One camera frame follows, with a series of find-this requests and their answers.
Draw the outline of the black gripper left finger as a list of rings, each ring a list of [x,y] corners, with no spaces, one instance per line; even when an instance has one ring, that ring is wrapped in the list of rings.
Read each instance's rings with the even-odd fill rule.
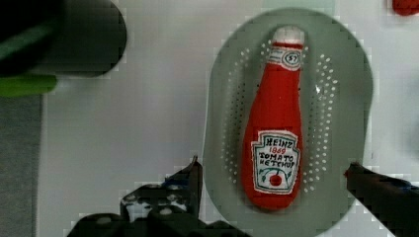
[[[121,216],[134,222],[152,210],[176,206],[198,216],[203,188],[203,166],[195,155],[192,162],[159,184],[145,184],[121,199]]]

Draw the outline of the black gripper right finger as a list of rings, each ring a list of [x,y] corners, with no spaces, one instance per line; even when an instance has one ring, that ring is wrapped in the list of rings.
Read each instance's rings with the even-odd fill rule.
[[[411,183],[373,172],[353,162],[346,188],[395,237],[419,236],[419,192]]]

